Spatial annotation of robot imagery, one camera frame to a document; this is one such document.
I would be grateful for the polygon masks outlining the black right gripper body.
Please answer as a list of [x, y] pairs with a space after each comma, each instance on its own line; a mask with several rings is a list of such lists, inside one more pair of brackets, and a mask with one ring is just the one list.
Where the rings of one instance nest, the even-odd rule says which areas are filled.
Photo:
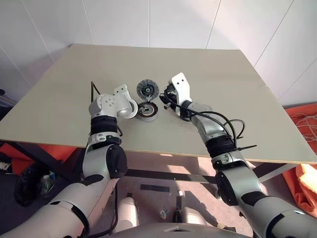
[[177, 104], [176, 89], [172, 83], [168, 84], [165, 90], [159, 95], [164, 104]]

